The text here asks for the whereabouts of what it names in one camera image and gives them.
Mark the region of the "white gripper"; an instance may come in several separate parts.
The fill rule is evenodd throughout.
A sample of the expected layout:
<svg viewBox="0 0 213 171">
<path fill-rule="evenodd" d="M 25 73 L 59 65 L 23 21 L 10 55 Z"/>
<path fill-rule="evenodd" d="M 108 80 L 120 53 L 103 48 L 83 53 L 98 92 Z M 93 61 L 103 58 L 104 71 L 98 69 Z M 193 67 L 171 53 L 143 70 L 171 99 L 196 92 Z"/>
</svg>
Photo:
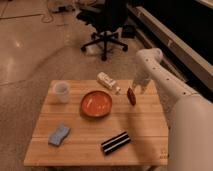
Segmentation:
<svg viewBox="0 0 213 171">
<path fill-rule="evenodd" d="M 149 74 L 147 74 L 145 71 L 138 71 L 136 73 L 134 81 L 132 82 L 131 88 L 134 91 L 136 89 L 136 87 L 138 85 L 140 85 L 141 86 L 141 92 L 140 93 L 144 94 L 150 80 L 151 80 L 151 77 L 150 77 Z"/>
</svg>

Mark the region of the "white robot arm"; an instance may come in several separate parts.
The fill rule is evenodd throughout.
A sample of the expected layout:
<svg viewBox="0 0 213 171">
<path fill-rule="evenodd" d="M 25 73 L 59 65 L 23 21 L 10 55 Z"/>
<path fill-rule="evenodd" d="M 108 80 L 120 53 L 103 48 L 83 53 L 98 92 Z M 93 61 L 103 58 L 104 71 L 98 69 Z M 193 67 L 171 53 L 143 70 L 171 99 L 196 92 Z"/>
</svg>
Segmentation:
<svg viewBox="0 0 213 171">
<path fill-rule="evenodd" d="M 169 120 L 168 171 L 213 171 L 213 103 L 160 62 L 159 48 L 136 52 L 139 79 L 152 79 L 174 101 Z"/>
</svg>

